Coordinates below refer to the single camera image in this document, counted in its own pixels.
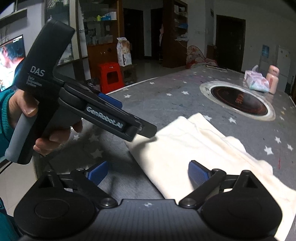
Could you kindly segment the person left hand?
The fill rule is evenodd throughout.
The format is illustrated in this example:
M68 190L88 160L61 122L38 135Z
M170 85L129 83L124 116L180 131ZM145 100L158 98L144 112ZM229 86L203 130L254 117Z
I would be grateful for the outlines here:
M37 101L28 93L17 90L9 100L8 117L12 128L16 127L18 120L22 113L31 118L38 112ZM65 144L70 137L71 128L64 130L55 130L51 133L49 138L38 138L33 146L33 149L43 155L51 153L60 145Z

